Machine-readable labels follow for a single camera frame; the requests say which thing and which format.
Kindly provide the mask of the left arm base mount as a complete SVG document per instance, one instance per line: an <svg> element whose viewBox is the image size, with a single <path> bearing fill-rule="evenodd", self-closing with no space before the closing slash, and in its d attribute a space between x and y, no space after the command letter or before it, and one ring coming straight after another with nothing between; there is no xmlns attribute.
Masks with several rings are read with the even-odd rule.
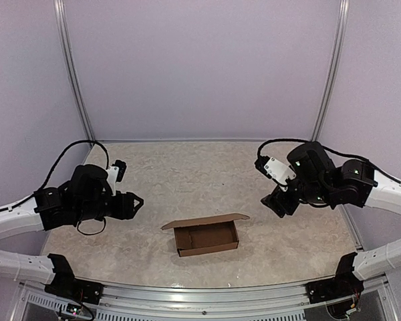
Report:
<svg viewBox="0 0 401 321"><path fill-rule="evenodd" d="M45 292L71 299L75 302L98 305L104 285L99 282L81 280L77 278L54 278L52 283L45 285Z"/></svg>

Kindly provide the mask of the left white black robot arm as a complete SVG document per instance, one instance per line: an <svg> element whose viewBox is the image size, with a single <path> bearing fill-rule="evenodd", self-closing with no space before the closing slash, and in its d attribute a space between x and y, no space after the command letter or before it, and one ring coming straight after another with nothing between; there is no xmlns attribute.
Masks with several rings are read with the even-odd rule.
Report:
<svg viewBox="0 0 401 321"><path fill-rule="evenodd" d="M71 179L59 187L42 187L28 198L0 208L0 240L28 232L78 228L83 221L133 219L144 204L138 195L117 190L125 167L107 169L79 165ZM62 255L22 255L0 250L0 277L54 284L65 297L76 296L80 282Z"/></svg>

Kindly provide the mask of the brown cardboard box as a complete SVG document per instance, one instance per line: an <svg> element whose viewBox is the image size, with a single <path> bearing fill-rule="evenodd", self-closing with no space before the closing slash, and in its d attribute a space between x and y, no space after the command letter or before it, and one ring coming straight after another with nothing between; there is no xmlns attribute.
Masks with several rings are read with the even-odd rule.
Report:
<svg viewBox="0 0 401 321"><path fill-rule="evenodd" d="M178 255L190 257L237 249L239 236L235 221L241 220L250 220L250 216L229 213L182 219L163 225L161 230L172 229Z"/></svg>

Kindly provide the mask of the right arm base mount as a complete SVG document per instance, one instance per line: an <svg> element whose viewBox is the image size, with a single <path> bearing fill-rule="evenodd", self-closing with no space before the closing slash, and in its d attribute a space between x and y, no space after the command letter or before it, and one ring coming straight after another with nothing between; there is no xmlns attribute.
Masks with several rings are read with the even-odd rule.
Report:
<svg viewBox="0 0 401 321"><path fill-rule="evenodd" d="M364 282L355 276L334 276L332 278L309 282L305 285L310 304L326 302L360 294Z"/></svg>

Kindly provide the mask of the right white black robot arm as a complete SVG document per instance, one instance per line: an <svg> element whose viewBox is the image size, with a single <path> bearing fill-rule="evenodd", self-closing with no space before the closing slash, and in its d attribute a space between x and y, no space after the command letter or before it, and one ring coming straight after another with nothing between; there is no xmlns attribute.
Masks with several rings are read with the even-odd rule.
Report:
<svg viewBox="0 0 401 321"><path fill-rule="evenodd" d="M401 216L401 179L383 171L369 159L338 152L318 141L294 139L297 146L286 163L262 153L278 138L257 149L255 168L276 187L261 202L278 217L291 216L300 205L335 209L340 205L381 209ZM364 281L401 266L401 238L369 251L340 259L329 292L342 297L355 279Z"/></svg>

